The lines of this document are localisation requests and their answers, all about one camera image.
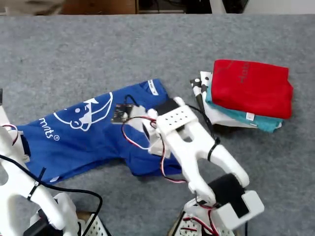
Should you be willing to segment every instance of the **gray carpet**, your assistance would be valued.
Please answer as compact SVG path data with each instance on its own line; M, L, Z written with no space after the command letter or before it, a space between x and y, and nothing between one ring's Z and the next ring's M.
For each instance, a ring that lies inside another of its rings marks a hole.
M315 16L95 16L0 18L0 85L14 124L150 78L195 104L188 80L216 59L246 59L290 68L293 116L274 134L240 130L221 138L248 172L266 211L250 236L315 235ZM222 174L202 162L207 181ZM64 181L104 198L101 219L115 236L166 235L187 186L137 178L114 162ZM71 194L79 209L92 197ZM34 206L19 200L21 226Z

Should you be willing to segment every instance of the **teal folded shirt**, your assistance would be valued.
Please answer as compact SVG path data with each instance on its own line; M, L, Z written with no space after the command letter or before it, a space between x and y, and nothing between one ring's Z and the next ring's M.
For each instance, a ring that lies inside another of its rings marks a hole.
M211 107L219 110L220 112L226 114L227 116L235 120L238 120L242 123L246 123L249 125L254 125L258 129L261 129L263 131L267 131L270 133L272 133L280 125L280 123L283 122L283 119L257 116L257 115L255 115L254 120L251 121L251 120L246 119L246 112L231 110L231 109L227 109L227 108L214 104L212 102L212 97L211 97L211 83L209 84L209 87L207 90L206 102Z

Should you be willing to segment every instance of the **red folded shirt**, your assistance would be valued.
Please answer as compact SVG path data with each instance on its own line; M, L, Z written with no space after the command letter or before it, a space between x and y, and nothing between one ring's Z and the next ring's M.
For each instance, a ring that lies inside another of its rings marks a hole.
M222 107L255 115L291 117L293 87L286 67L252 61L215 61L212 101Z

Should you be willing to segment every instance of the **white print on shirt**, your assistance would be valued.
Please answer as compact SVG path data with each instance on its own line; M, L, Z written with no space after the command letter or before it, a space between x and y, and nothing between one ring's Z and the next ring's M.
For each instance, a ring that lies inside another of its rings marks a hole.
M46 119L41 118L39 119L39 121L40 121L39 124L45 131L46 138L47 139L54 138L55 141L59 141L60 136L58 134L54 134L55 131L48 126Z
M107 117L113 102L113 93L109 93L106 103L100 103L95 98L86 100L77 106L55 112L54 116L64 124L70 125L72 129L88 131L92 124L99 122Z
M151 93L154 95L154 96L158 96L158 91L153 83L153 80L148 80L148 84L149 84L149 88L151 90Z

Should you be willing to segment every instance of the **cartoon graphic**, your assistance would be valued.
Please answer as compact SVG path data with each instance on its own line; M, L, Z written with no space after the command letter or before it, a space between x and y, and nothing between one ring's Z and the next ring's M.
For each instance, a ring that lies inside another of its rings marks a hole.
M90 126L105 119L113 102L113 93L91 98L78 105L54 113L54 116L64 124L69 124L72 129L88 131Z

